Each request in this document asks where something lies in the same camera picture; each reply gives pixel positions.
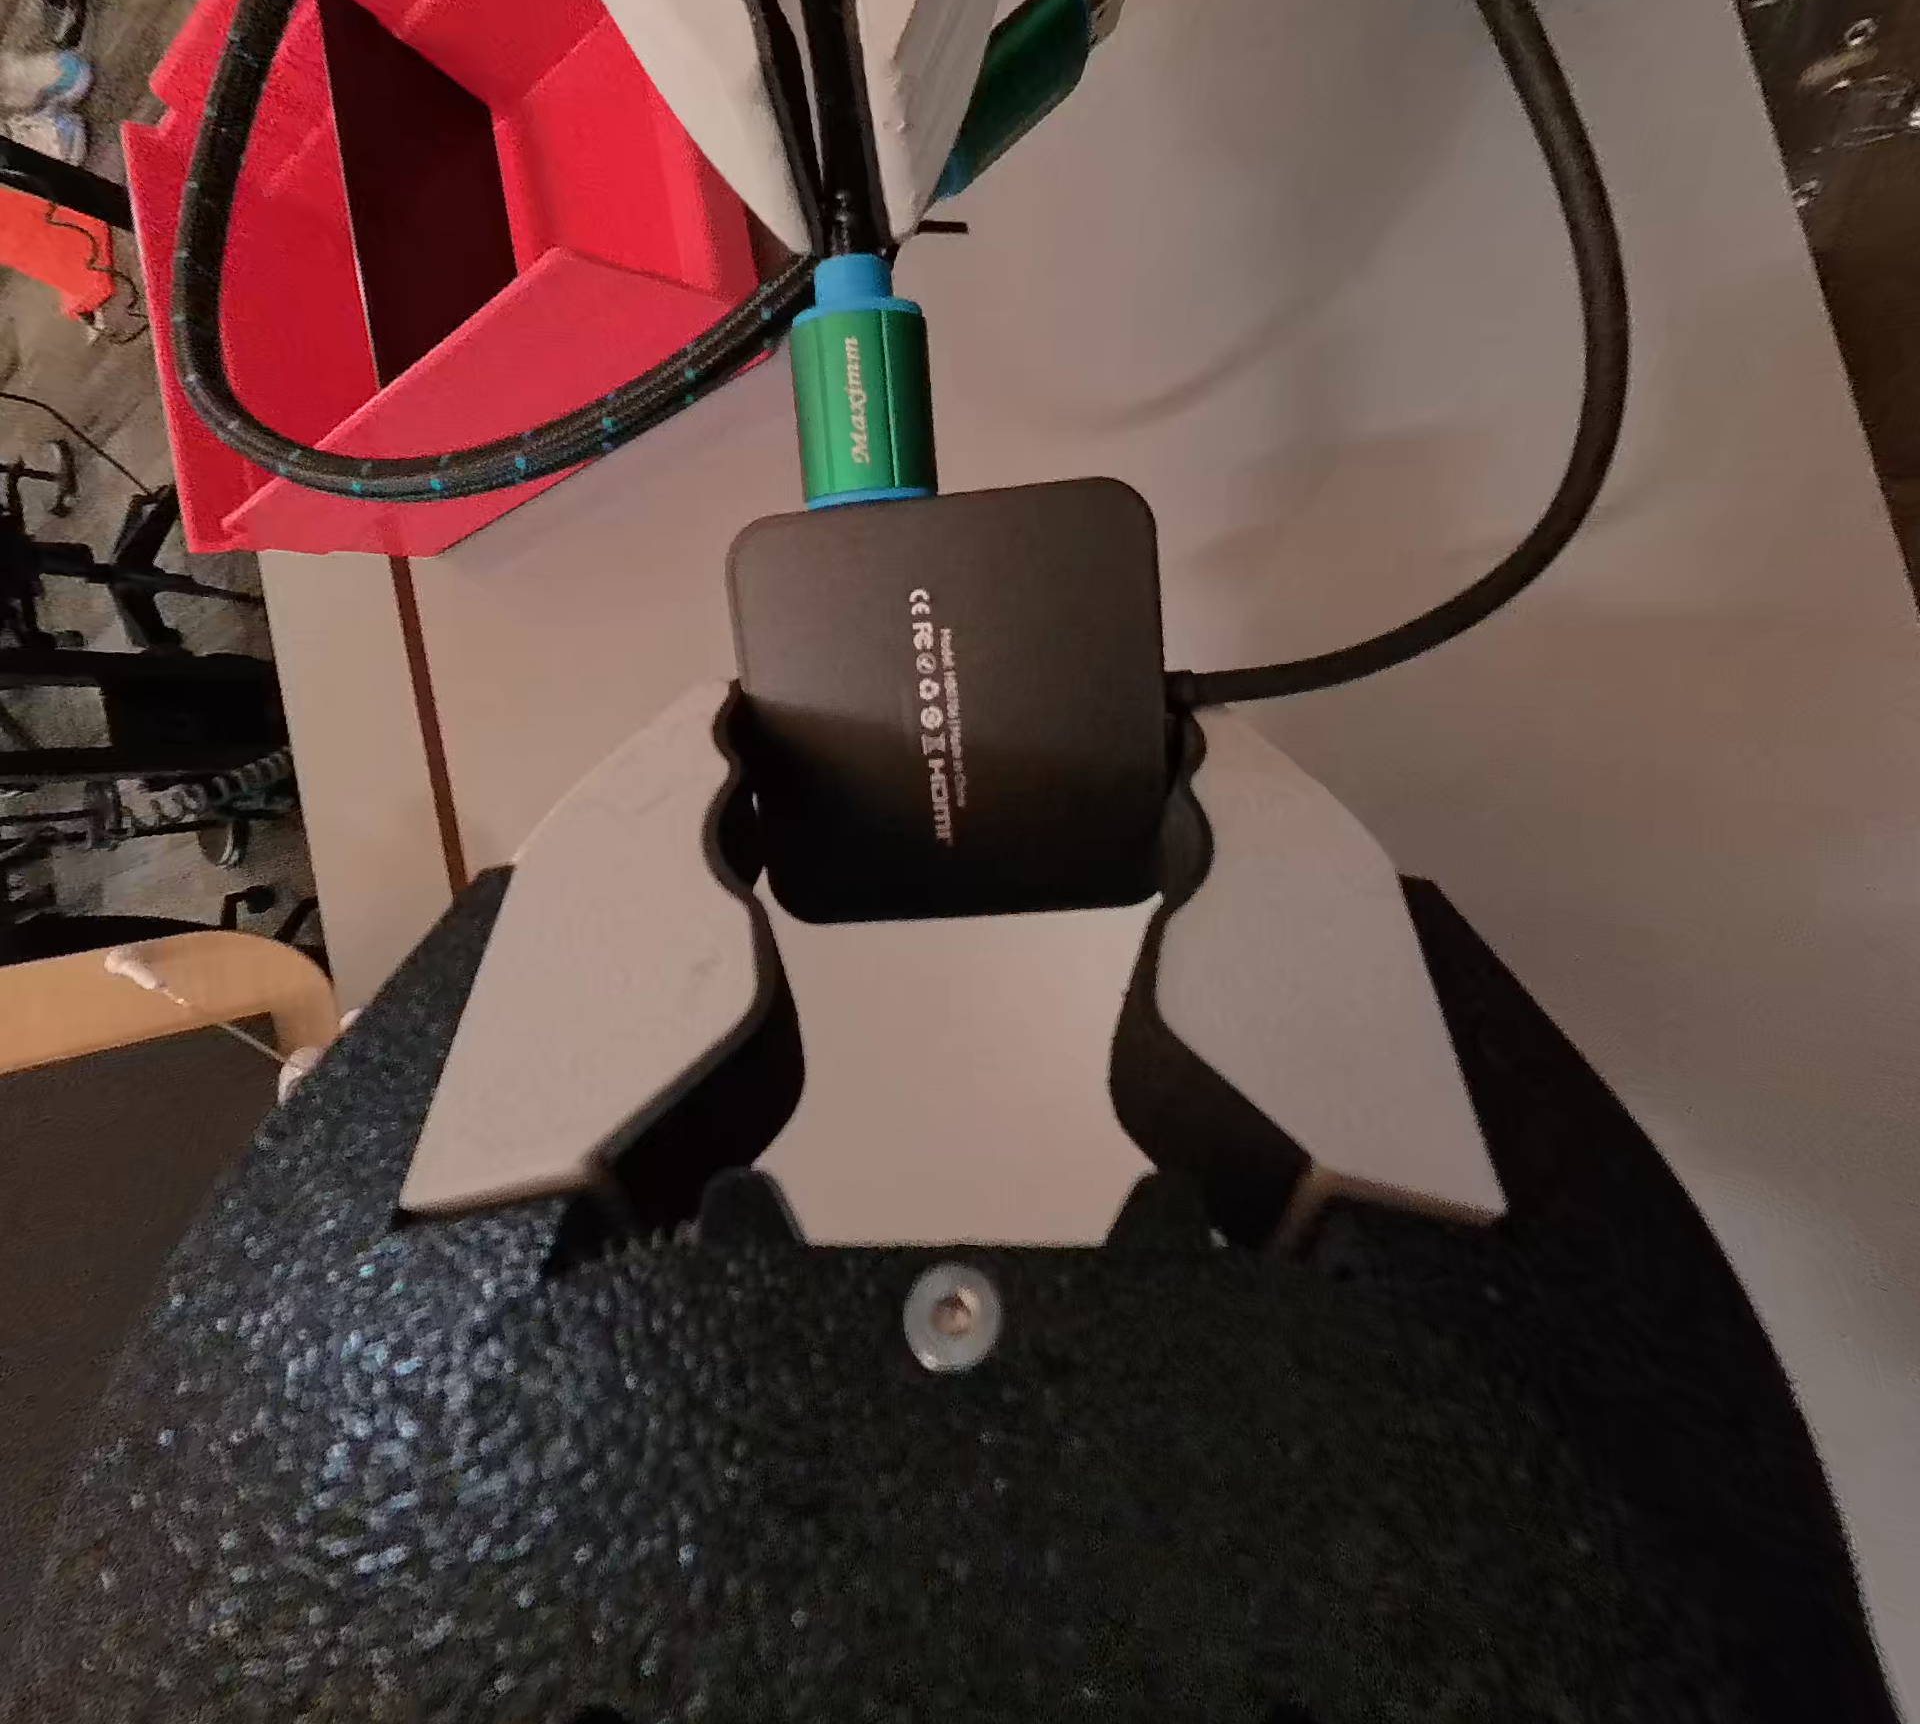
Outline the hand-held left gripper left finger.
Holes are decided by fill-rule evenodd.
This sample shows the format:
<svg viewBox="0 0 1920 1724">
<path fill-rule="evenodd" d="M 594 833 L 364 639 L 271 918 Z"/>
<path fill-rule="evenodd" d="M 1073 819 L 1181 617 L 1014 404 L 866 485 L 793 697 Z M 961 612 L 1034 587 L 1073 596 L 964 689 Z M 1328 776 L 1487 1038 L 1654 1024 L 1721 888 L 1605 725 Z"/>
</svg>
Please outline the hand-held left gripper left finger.
<svg viewBox="0 0 1920 1724">
<path fill-rule="evenodd" d="M 802 1105 L 733 679 L 687 689 L 520 846 L 398 1196 L 405 1215 L 586 1196 L 675 1227 Z"/>
</svg>

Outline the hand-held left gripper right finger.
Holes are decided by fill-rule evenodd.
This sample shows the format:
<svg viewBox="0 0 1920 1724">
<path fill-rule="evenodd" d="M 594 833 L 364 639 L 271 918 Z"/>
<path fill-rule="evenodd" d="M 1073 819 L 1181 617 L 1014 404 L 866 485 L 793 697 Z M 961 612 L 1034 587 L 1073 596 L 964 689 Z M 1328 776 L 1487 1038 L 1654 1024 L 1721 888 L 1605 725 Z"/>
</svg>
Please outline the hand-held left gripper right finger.
<svg viewBox="0 0 1920 1724">
<path fill-rule="evenodd" d="M 1498 1224 L 1507 1200 L 1401 877 L 1246 717 L 1177 717 L 1163 894 L 1116 1015 L 1123 1128 L 1215 1231 L 1332 1202 Z"/>
</svg>

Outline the square black adapter box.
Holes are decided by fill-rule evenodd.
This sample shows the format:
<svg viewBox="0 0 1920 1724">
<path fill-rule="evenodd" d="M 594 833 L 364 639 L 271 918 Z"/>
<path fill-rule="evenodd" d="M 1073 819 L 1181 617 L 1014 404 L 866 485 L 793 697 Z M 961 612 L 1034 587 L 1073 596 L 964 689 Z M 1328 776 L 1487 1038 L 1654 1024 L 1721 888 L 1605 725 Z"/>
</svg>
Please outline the square black adapter box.
<svg viewBox="0 0 1920 1724">
<path fill-rule="evenodd" d="M 770 516 L 730 549 L 766 874 L 810 923 L 1159 892 L 1156 516 L 1109 478 Z"/>
</svg>

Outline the grey desk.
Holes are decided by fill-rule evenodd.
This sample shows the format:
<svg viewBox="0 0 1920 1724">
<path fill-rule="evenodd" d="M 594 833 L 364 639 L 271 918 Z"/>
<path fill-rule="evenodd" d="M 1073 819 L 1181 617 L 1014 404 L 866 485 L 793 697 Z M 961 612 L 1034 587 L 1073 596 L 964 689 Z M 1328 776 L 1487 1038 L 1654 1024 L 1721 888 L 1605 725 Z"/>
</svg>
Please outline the grey desk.
<svg viewBox="0 0 1920 1724">
<path fill-rule="evenodd" d="M 1262 730 L 1432 880 L 1712 1222 L 1915 1717 L 1915 608 L 1733 0 L 1536 0 L 1621 218 L 1636 371 L 1596 514 L 1453 647 Z M 1128 0 L 1079 95 L 918 240 L 947 488 L 1151 502 L 1169 662 L 1374 637 L 1566 463 L 1566 233 L 1468 0 Z M 796 502 L 761 367 L 414 576 L 264 561 L 332 978 L 734 673 L 724 560 Z"/>
</svg>

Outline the black chair base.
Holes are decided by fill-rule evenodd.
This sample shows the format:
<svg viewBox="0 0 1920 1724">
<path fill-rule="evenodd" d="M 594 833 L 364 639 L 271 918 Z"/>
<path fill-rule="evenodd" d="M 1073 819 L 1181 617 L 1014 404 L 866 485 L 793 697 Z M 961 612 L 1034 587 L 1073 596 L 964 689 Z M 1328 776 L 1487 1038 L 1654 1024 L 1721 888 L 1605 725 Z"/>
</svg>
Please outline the black chair base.
<svg viewBox="0 0 1920 1724">
<path fill-rule="evenodd" d="M 180 493 L 74 430 L 5 451 L 5 965 L 201 923 L 317 955 L 290 712 L 253 556 L 192 560 Z"/>
</svg>

